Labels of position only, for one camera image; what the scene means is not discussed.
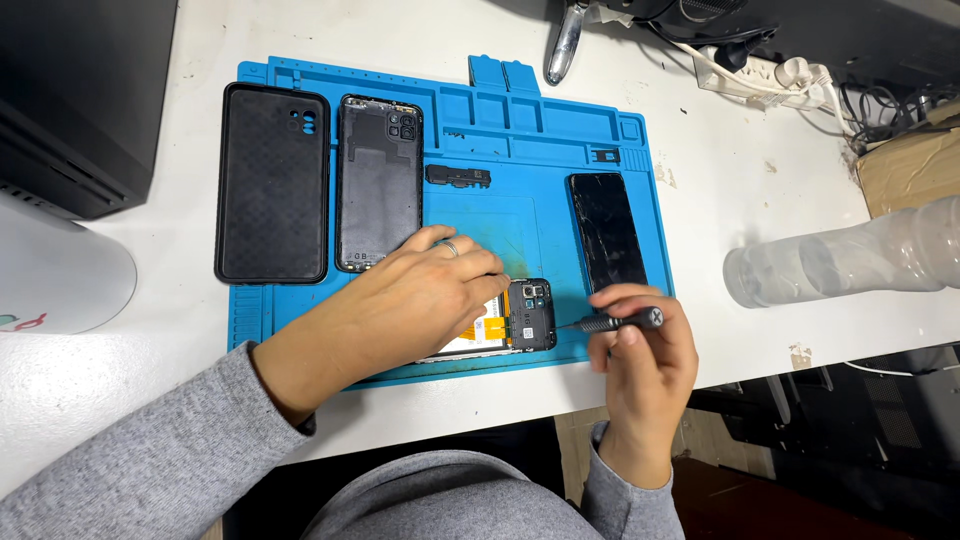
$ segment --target person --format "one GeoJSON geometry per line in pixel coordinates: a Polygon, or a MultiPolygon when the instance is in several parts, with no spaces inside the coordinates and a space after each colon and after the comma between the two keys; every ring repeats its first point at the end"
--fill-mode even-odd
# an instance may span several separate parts
{"type": "MultiPolygon", "coordinates": [[[[325,400],[436,353],[507,288],[501,260],[455,233],[421,229],[270,339],[244,343],[37,473],[0,502],[0,538],[201,536],[283,457],[323,436],[313,415],[325,400]],[[446,238],[455,249],[437,244],[446,238]]],[[[428,452],[348,484],[302,538],[683,537],[670,443],[698,361],[684,312],[638,284],[588,300],[616,317],[656,305],[664,323],[590,338],[610,421],[590,434],[579,512],[489,455],[428,452]]]]}

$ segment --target white desk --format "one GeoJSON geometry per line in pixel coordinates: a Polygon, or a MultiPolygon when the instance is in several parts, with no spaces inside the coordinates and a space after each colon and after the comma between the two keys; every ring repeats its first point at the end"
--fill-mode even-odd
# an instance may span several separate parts
{"type": "MultiPolygon", "coordinates": [[[[180,0],[146,205],[87,224],[139,272],[130,304],[83,335],[0,339],[0,496],[225,352],[228,288],[213,277],[221,99],[240,61],[269,55],[468,82],[467,55],[542,72],[560,12],[541,1],[180,0]],[[518,5],[514,10],[501,7],[518,5]],[[544,21],[544,16],[553,23],[544,21]]],[[[748,310],[721,262],[747,241],[868,218],[843,141],[822,112],[748,108],[697,88],[692,61],[640,29],[587,26],[549,97],[647,119],[677,295],[701,356],[697,386],[960,339],[960,291],[875,292],[748,310]]],[[[585,363],[348,392],[318,413],[316,458],[598,406],[585,363]]]]}

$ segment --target blue silicone repair mat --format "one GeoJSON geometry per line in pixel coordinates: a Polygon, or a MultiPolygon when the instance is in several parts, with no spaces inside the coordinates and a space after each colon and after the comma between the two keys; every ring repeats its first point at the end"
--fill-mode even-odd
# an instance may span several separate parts
{"type": "MultiPolygon", "coordinates": [[[[623,175],[636,236],[651,285],[673,295],[657,189],[643,117],[610,107],[540,97],[529,65],[469,57],[471,86],[270,57],[245,61],[239,81],[298,88],[324,96],[332,108],[330,208],[326,279],[315,285],[230,288],[228,344],[263,341],[343,287],[357,274],[337,270],[338,106],[347,93],[413,103],[423,110],[423,164],[491,171],[489,188],[423,186],[423,223],[444,223],[500,255],[514,278],[546,278],[558,325],[591,313],[588,282],[566,178],[581,172],[623,175]]],[[[522,353],[414,364],[352,388],[478,375],[587,359],[587,336],[557,332],[557,346],[522,353]]]]}

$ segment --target screwdriver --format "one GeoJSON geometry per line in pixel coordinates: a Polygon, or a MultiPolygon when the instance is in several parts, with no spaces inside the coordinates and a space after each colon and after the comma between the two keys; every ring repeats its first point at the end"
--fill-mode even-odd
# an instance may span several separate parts
{"type": "Polygon", "coordinates": [[[588,315],[573,324],[558,328],[572,328],[586,333],[597,333],[599,331],[616,331],[626,325],[634,325],[645,330],[657,329],[663,325],[663,311],[659,307],[649,306],[623,319],[610,317],[607,313],[597,313],[588,315]]]}

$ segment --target gray sweater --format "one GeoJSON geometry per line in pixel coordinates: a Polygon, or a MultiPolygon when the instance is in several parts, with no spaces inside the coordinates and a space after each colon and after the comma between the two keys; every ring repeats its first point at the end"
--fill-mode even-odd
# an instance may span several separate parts
{"type": "MultiPolygon", "coordinates": [[[[64,455],[0,502],[0,538],[198,538],[314,436],[276,412],[248,342],[64,455]]],[[[305,539],[682,538],[670,496],[597,456],[583,509],[485,454],[414,454],[374,469],[317,514],[305,539]]]]}

